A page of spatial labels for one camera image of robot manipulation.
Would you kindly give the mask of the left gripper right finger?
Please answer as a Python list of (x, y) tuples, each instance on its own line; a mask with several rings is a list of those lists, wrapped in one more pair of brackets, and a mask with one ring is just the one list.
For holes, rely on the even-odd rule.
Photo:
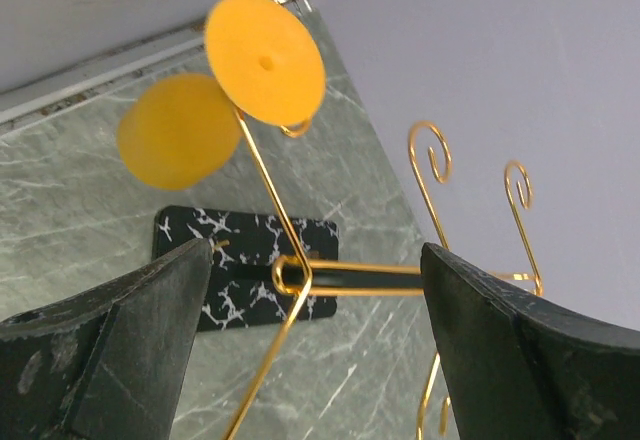
[(421, 275), (461, 438), (638, 438), (638, 331), (554, 304), (433, 243)]

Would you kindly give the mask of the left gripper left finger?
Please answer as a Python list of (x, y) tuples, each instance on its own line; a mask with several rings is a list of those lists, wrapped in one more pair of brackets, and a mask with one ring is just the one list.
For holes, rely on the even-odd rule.
[(209, 243), (191, 240), (2, 321), (2, 438), (168, 438), (211, 262)]

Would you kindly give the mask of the yellow wine glass front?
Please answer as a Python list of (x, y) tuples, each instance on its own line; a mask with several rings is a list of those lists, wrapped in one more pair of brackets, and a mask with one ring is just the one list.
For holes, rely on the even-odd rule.
[(234, 154), (238, 114), (277, 127), (311, 119), (325, 95), (318, 46), (274, 0), (220, 0), (204, 26), (210, 73), (181, 73), (147, 89), (121, 119), (127, 170), (165, 190), (187, 189)]

